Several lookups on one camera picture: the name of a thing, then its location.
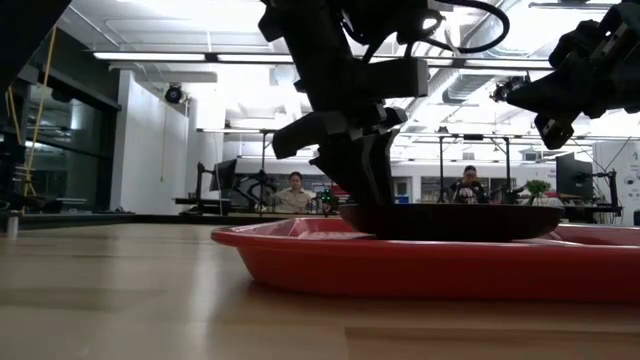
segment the black bowl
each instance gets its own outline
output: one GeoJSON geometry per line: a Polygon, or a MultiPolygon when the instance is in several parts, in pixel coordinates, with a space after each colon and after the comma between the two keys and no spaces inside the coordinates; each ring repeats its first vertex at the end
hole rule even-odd
{"type": "Polygon", "coordinates": [[[340,216],[378,239],[509,242],[545,235],[564,209],[484,204],[407,204],[386,207],[343,205],[340,216]]]}

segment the wooden table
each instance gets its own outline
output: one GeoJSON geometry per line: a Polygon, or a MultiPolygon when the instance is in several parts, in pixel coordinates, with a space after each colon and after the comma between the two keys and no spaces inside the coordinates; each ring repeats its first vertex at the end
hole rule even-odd
{"type": "Polygon", "coordinates": [[[0,240],[0,359],[640,359],[640,309],[350,299],[251,281],[210,226],[0,240]]]}

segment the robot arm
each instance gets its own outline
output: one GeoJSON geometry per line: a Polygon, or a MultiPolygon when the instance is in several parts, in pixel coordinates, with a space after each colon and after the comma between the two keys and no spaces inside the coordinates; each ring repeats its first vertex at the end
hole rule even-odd
{"type": "MultiPolygon", "coordinates": [[[[487,50],[507,35],[509,20],[497,8],[475,0],[439,0],[476,7],[498,16],[503,34],[464,53],[487,50]]],[[[384,106],[384,99],[427,95],[427,63],[411,57],[415,42],[448,48],[430,37],[443,20],[427,0],[263,0],[260,29],[268,41],[283,37],[300,75],[296,83],[306,92],[313,112],[277,131],[273,149],[278,158],[318,144],[319,167],[364,205],[394,202],[389,148],[407,121],[401,109],[384,106]],[[424,29],[426,19],[435,25],[424,29]],[[362,59],[351,53],[349,36],[368,50],[362,59]],[[391,34],[407,44],[404,58],[369,63],[391,34]]]]}
{"type": "Polygon", "coordinates": [[[581,22],[563,35],[549,56],[553,73],[507,95],[511,105],[537,113],[535,125],[549,149],[573,135],[571,124],[584,113],[640,111],[640,1],[612,6],[600,22],[581,22]]]}

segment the red plastic tray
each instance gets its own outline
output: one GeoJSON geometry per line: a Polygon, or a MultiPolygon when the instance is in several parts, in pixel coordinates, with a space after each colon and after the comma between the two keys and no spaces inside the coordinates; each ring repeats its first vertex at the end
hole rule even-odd
{"type": "Polygon", "coordinates": [[[640,229],[560,226],[529,243],[371,240],[341,219],[222,229],[258,282],[326,295],[640,303],[640,229]]]}

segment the man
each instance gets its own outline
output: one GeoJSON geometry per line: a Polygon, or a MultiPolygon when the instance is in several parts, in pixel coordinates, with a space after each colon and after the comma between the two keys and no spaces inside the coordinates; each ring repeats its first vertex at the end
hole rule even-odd
{"type": "Polygon", "coordinates": [[[303,214],[311,201],[311,195],[302,188],[302,174],[294,171],[289,175],[288,189],[274,194],[276,212],[289,214],[303,214]]]}
{"type": "Polygon", "coordinates": [[[487,203],[488,199],[478,181],[478,174],[475,166],[469,165],[464,168],[462,179],[456,181],[450,187],[452,202],[458,204],[478,204],[487,203]]]}

